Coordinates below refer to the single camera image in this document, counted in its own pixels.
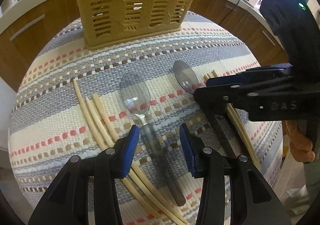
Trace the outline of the person's right hand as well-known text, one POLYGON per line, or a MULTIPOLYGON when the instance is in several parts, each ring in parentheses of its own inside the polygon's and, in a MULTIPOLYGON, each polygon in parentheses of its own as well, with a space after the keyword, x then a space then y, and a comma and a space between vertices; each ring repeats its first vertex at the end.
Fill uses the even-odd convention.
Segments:
POLYGON ((312 150, 312 141, 301 133, 296 120, 286 120, 285 123, 293 158, 297 162, 313 162, 315 153, 312 150))

